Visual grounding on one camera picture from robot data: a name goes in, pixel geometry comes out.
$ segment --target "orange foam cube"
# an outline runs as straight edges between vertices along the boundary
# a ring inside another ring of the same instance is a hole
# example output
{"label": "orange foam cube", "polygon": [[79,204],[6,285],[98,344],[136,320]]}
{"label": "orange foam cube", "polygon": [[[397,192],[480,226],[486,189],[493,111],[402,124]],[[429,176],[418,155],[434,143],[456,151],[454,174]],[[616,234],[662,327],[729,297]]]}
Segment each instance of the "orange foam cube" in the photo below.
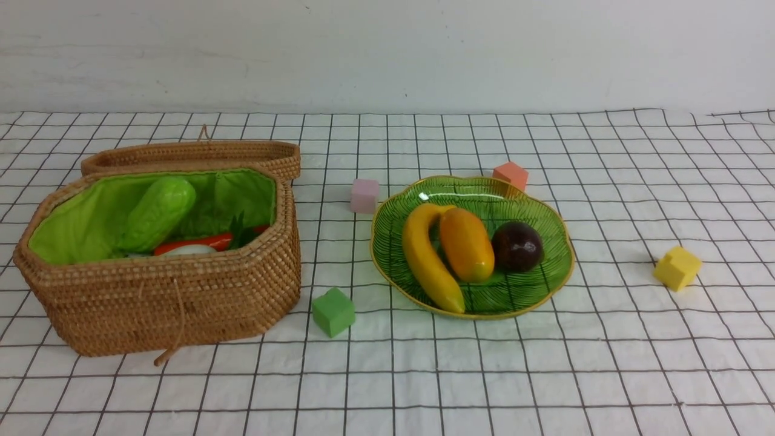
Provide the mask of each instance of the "orange foam cube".
{"label": "orange foam cube", "polygon": [[514,162],[506,162],[492,170],[492,177],[509,182],[522,192],[528,185],[528,171]]}

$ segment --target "toy cucumber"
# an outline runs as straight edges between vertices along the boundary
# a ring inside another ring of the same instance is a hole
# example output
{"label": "toy cucumber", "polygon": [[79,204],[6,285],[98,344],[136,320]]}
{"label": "toy cucumber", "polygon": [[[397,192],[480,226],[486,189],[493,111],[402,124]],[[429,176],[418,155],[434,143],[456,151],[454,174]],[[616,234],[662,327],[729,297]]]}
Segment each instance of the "toy cucumber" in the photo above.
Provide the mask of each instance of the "toy cucumber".
{"label": "toy cucumber", "polygon": [[196,191],[188,180],[177,176],[159,178],[129,213],[119,249],[132,253],[152,251],[167,239],[195,202]]}

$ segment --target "foam cube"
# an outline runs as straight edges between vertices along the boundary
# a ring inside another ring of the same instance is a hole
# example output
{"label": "foam cube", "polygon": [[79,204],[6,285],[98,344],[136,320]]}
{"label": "foam cube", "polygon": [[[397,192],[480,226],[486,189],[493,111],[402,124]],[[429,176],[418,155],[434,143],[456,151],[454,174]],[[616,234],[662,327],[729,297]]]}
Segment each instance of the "foam cube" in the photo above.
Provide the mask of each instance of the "foam cube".
{"label": "foam cube", "polygon": [[677,245],[665,254],[654,268],[654,277],[668,289],[678,292],[697,277],[702,261],[686,248]]}
{"label": "foam cube", "polygon": [[377,210],[377,197],[380,184],[368,178],[356,178],[350,193],[350,209],[355,213],[374,213]]}
{"label": "foam cube", "polygon": [[312,300],[312,319],[325,334],[335,337],[355,322],[355,305],[339,288],[331,288]]}
{"label": "foam cube", "polygon": [[509,182],[515,187],[519,188],[519,190],[522,192],[525,191],[525,188],[527,188],[528,185],[527,170],[515,164],[514,162],[506,162],[505,164],[495,168],[492,171],[492,177]]}

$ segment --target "green foam cube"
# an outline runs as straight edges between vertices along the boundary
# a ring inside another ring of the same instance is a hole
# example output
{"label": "green foam cube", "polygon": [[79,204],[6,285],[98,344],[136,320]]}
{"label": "green foam cube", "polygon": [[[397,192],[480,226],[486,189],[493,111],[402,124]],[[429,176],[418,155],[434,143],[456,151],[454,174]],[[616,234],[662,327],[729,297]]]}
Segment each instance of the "green foam cube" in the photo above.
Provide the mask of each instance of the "green foam cube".
{"label": "green foam cube", "polygon": [[312,319],[325,334],[335,337],[355,322],[355,305],[339,288],[331,288],[312,300]]}

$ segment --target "toy carrot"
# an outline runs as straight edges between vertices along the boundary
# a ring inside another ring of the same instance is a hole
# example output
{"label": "toy carrot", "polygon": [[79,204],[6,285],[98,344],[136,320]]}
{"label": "toy carrot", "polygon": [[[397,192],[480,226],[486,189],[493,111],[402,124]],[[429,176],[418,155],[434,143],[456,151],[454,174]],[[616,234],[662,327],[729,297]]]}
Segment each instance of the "toy carrot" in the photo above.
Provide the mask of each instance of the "toy carrot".
{"label": "toy carrot", "polygon": [[[261,234],[266,229],[268,229],[269,226],[258,226],[254,227],[253,231],[256,232],[256,234]],[[194,240],[180,240],[176,242],[168,242],[166,244],[161,244],[160,246],[156,247],[155,250],[153,250],[154,256],[160,256],[164,253],[167,253],[168,251],[172,251],[175,248],[183,247],[185,245],[207,245],[209,247],[214,248],[216,251],[225,251],[227,248],[229,248],[229,245],[232,243],[232,234],[224,233],[219,234],[215,236],[208,236],[203,237],[201,239],[194,239]]]}

